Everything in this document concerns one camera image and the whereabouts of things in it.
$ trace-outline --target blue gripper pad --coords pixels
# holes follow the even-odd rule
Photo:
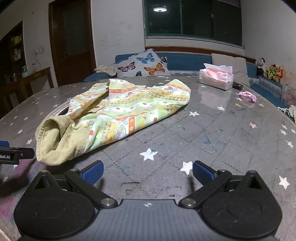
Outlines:
[[[104,164],[101,161],[96,161],[81,171],[81,178],[91,185],[94,185],[104,173]]]
[[[0,146],[9,147],[9,142],[8,141],[0,141]]]
[[[192,166],[193,176],[202,184],[214,180],[217,177],[217,172],[200,161],[195,161]]]

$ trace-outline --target pink scrunchie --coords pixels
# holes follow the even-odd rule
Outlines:
[[[253,103],[256,102],[257,98],[255,95],[253,95],[252,93],[245,91],[245,92],[240,92],[239,93],[240,96],[244,97],[244,99],[249,100]]]

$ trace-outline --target pink butterfly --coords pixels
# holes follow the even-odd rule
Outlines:
[[[131,62],[128,66],[122,66],[122,67],[119,67],[117,69],[121,70],[122,72],[127,72],[129,71],[130,69],[133,70],[135,69],[135,62]]]

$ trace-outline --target wooden desk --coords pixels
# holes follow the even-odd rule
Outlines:
[[[13,109],[9,95],[13,92],[16,93],[19,103],[28,99],[33,95],[33,91],[30,82],[47,75],[50,88],[53,88],[52,76],[50,74],[50,67],[42,69],[34,74],[31,74],[25,78],[19,79],[16,82],[11,82],[5,86],[0,87],[0,95],[4,104],[5,110],[10,112]]]

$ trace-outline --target butterfly pillow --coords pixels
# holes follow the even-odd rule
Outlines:
[[[170,75],[165,57],[162,60],[153,49],[132,55],[113,64],[117,69],[117,77]]]

